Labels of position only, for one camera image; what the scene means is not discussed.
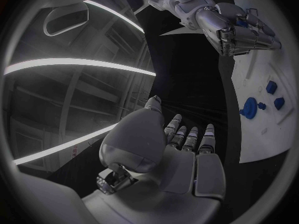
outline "robotic arm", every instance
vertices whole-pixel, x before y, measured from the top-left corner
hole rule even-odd
[[[147,0],[150,5],[168,10],[191,30],[202,30],[222,56],[248,54],[250,50],[280,49],[275,33],[261,20],[240,7],[214,0]],[[251,30],[248,25],[258,28]]]

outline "led light strip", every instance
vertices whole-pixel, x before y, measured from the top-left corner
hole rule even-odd
[[[84,142],[84,141],[86,141],[88,139],[96,137],[96,136],[98,136],[98,135],[100,135],[102,133],[108,132],[111,129],[113,129],[116,125],[117,125],[117,123],[114,124],[114,125],[112,125],[112,126],[109,126],[107,128],[104,128],[104,129],[101,129],[99,131],[96,131],[94,133],[90,133],[90,134],[88,134],[86,136],[74,139],[74,140],[69,141],[69,142],[64,143],[64,144],[61,144],[61,145],[56,146],[54,148],[50,148],[50,149],[47,149],[47,150],[39,152],[39,153],[35,153],[35,154],[29,155],[29,156],[26,156],[26,157],[23,157],[23,158],[16,159],[16,160],[14,160],[14,163],[16,165],[19,165],[19,164],[22,164],[22,163],[33,161],[33,160],[38,159],[38,158],[42,158],[42,157],[50,155],[52,153],[56,153],[56,152],[61,151],[63,149],[69,148],[69,147],[71,147],[71,146],[73,146],[75,144],[82,143],[82,142]]]
[[[155,73],[153,72],[141,70],[130,66],[124,66],[124,65],[119,65],[119,64],[114,64],[114,63],[104,62],[104,61],[94,61],[94,60],[75,59],[75,58],[48,58],[48,59],[24,61],[6,67],[4,71],[4,75],[25,68],[46,66],[46,65],[86,65],[86,66],[110,67],[110,68],[126,70],[126,71],[134,71],[134,72],[143,73],[150,76],[155,76]]]
[[[100,7],[106,11],[109,11],[111,13],[113,13],[114,15],[120,17],[121,19],[125,20],[126,22],[128,22],[129,24],[133,25],[134,27],[136,27],[139,31],[141,31],[142,33],[144,33],[143,29],[141,27],[139,27],[138,25],[136,25],[135,23],[133,23],[131,20],[127,19],[126,17],[124,17],[123,15],[117,13],[116,11],[113,11],[112,9],[106,7],[106,6],[103,6],[97,2],[94,2],[94,1],[90,1],[90,0],[86,0],[84,1],[85,3],[88,3],[88,4],[91,4],[91,5],[94,5],[94,6],[97,6],[97,7]]]

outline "white robotic arm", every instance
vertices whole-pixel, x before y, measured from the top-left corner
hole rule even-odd
[[[168,10],[191,30],[202,30],[222,56],[248,54],[250,50],[275,50],[281,44],[275,33],[257,17],[230,3],[214,0],[147,0],[150,5]],[[257,27],[251,30],[248,25]]]

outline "curved light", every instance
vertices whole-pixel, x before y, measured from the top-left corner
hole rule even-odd
[[[88,134],[86,136],[74,139],[72,141],[69,141],[67,143],[61,144],[59,146],[56,146],[56,147],[53,147],[53,148],[50,148],[50,149],[47,149],[45,151],[42,151],[42,152],[39,152],[39,153],[35,153],[35,154],[29,155],[29,156],[26,156],[26,157],[23,157],[23,158],[16,159],[16,160],[14,160],[14,163],[15,163],[15,165],[19,165],[19,164],[22,164],[22,163],[33,161],[33,160],[38,159],[38,158],[42,158],[42,157],[50,155],[52,153],[56,153],[56,152],[61,151],[63,149],[66,149],[66,148],[69,148],[71,146],[74,146],[75,144],[82,143],[82,142],[84,142],[84,141],[86,141],[88,139],[96,137],[96,136],[98,136],[98,135],[100,135],[102,133],[108,132],[111,129],[113,129],[116,125],[117,125],[117,123],[114,124],[114,125],[112,125],[112,126],[109,126],[107,128],[104,128],[104,129],[101,129],[99,131],[96,131],[94,133],[90,133],[90,134]]]
[[[117,13],[116,11],[113,11],[112,9],[106,7],[106,6],[103,6],[97,2],[94,2],[94,1],[90,1],[90,0],[86,0],[84,1],[85,3],[88,3],[88,4],[91,4],[91,5],[94,5],[94,6],[97,6],[97,7],[100,7],[106,11],[109,11],[111,13],[113,13],[114,15],[120,17],[121,19],[125,20],[126,22],[128,22],[129,24],[133,25],[134,27],[136,27],[139,31],[141,31],[142,33],[144,33],[143,29],[141,27],[139,27],[138,25],[136,25],[135,23],[133,23],[131,20],[127,19],[126,17],[124,17],[123,15]]]
[[[119,65],[119,64],[114,64],[114,63],[104,62],[104,61],[94,61],[94,60],[75,59],[75,58],[47,58],[47,59],[24,61],[6,67],[4,71],[4,75],[25,68],[36,67],[36,66],[47,66],[47,65],[86,65],[86,66],[109,67],[109,68],[115,68],[115,69],[126,70],[126,71],[134,71],[134,72],[143,73],[150,76],[155,76],[155,73],[153,72],[141,70],[131,66],[124,66],[124,65]]]

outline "blue object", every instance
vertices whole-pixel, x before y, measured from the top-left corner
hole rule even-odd
[[[259,109],[262,109],[262,110],[265,110],[266,109],[266,104],[262,103],[262,102],[259,102],[258,103],[258,108]]]
[[[267,92],[273,95],[276,89],[277,89],[277,84],[274,81],[269,81],[266,87]]]
[[[237,21],[237,26],[248,28],[248,23],[242,20]]]
[[[281,107],[284,104],[285,104],[285,99],[283,97],[277,98],[276,100],[274,100],[274,105],[278,111],[281,109]]]
[[[239,113],[241,115],[244,115],[248,119],[252,119],[257,114],[257,110],[258,105],[256,99],[253,97],[249,97],[244,104],[244,108],[240,110]]]

